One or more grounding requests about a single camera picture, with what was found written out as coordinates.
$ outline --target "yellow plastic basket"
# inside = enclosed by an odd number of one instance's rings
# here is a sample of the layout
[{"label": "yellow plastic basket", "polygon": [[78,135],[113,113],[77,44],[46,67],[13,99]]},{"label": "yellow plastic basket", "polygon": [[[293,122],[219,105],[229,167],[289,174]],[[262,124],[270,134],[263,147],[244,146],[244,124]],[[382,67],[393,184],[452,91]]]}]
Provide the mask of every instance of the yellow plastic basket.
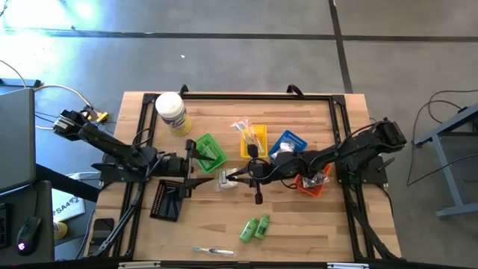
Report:
[{"label": "yellow plastic basket", "polygon": [[[260,158],[267,157],[267,127],[265,125],[253,125],[255,134],[258,136],[259,141],[261,141],[261,146],[264,149],[263,152],[259,152]],[[240,138],[240,156],[245,159],[251,158],[251,156],[247,155],[247,145],[244,139]]]}]

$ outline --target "white jar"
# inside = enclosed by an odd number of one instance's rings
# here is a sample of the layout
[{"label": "white jar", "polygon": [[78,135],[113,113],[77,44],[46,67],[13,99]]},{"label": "white jar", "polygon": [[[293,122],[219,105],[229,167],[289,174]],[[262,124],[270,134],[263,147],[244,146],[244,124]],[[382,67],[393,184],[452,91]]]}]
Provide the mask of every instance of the white jar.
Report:
[{"label": "white jar", "polygon": [[177,93],[162,93],[156,99],[155,107],[173,135],[185,135],[191,130],[191,121],[186,107]]}]

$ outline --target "concrete floor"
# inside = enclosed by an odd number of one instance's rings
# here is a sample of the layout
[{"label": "concrete floor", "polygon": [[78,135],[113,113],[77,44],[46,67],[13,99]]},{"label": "concrete floor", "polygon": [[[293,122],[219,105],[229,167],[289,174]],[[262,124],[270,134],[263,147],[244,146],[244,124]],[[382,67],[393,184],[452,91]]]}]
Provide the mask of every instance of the concrete floor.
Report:
[{"label": "concrete floor", "polygon": [[[77,0],[63,1],[66,5],[60,6],[61,1],[57,0],[37,2],[11,1],[1,23],[10,27],[59,29],[74,25],[77,29],[102,31],[334,34],[327,0],[103,0],[101,4]],[[478,2],[473,0],[335,2],[343,34],[478,34],[478,19],[474,16]],[[283,92],[294,83],[304,92],[344,92],[335,41],[328,40],[61,38],[17,34],[0,36],[0,44],[2,51],[8,52],[1,59],[14,65],[26,78],[73,87],[96,108],[111,112],[114,117],[126,90],[178,90],[187,84],[196,91]],[[344,50],[353,92],[365,94],[372,117],[396,120],[409,140],[418,109],[434,92],[478,88],[476,43],[344,42]],[[4,67],[0,67],[0,75],[14,76]],[[445,94],[441,98],[466,106],[476,103],[477,95]],[[83,103],[68,92],[48,90],[37,94],[36,106],[38,111],[56,114],[63,108],[79,109]],[[442,104],[437,104],[433,111],[443,120],[456,113],[453,107]],[[434,126],[437,123],[422,113],[417,134]],[[59,146],[52,151],[50,143]],[[415,154],[412,179],[438,167],[431,146],[426,145]],[[407,188],[410,145],[394,156],[397,160],[388,168],[389,191],[403,257],[416,262],[478,267],[478,214],[438,220],[435,211],[453,203],[442,173]],[[101,157],[98,150],[82,142],[71,143],[50,132],[37,131],[37,162],[60,173],[91,171],[90,164]],[[476,194],[477,187],[468,184],[465,188]],[[65,248],[75,253],[75,247]]]}]

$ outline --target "small green bottle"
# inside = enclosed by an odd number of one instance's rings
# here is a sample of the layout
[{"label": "small green bottle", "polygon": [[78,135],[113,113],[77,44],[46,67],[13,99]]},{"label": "small green bottle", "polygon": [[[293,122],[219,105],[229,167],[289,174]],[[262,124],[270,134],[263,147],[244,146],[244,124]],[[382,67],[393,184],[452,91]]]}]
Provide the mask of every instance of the small green bottle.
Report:
[{"label": "small green bottle", "polygon": [[251,240],[252,235],[254,235],[255,228],[257,228],[258,221],[255,217],[249,220],[244,227],[244,231],[239,236],[239,239],[242,240],[244,243],[248,243]]},{"label": "small green bottle", "polygon": [[264,239],[267,227],[269,227],[269,215],[264,214],[261,217],[261,221],[259,222],[259,226],[257,227],[257,231],[255,231],[254,236],[259,239]]}]

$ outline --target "desk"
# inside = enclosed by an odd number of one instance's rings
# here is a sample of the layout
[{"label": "desk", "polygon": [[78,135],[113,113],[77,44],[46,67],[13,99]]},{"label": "desk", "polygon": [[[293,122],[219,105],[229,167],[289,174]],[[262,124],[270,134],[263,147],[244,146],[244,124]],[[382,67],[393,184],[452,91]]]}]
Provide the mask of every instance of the desk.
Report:
[{"label": "desk", "polygon": [[[143,94],[124,94],[114,136],[125,143],[131,143],[135,135]],[[369,124],[365,97],[350,94],[345,95],[345,99],[352,131]],[[187,138],[196,140],[205,133],[211,133],[229,158],[223,166],[243,167],[246,160],[239,154],[239,134],[230,127],[243,116],[248,116],[254,124],[267,125],[269,149],[287,129],[306,140],[307,149],[323,149],[334,143],[326,102],[186,100],[184,103],[193,128],[186,136],[175,137],[158,118],[153,146],[159,150],[176,151],[185,157]],[[341,137],[345,137],[342,123],[339,123],[339,129],[342,130]],[[194,166],[195,171],[201,171],[196,162]],[[146,186],[134,259],[228,260],[193,252],[191,247],[197,245],[235,250],[237,256],[234,260],[239,261],[352,261],[344,197],[335,171],[332,170],[331,174],[331,182],[327,183],[321,198],[310,197],[285,188],[281,182],[273,182],[262,188],[262,205],[255,205],[255,191],[245,185],[216,192],[215,182],[208,182],[200,185],[190,199],[184,200],[177,223],[149,218],[158,186],[158,180],[152,180]],[[95,217],[113,217],[118,221],[124,189],[125,184],[113,183],[103,190],[98,198]],[[372,185],[364,186],[364,196],[370,225],[389,250],[400,256],[387,197]],[[270,215],[265,239],[242,243],[239,234],[246,222],[262,214]],[[123,248],[128,244],[130,226],[125,229]],[[361,229],[358,233],[361,250],[365,253]]]}]

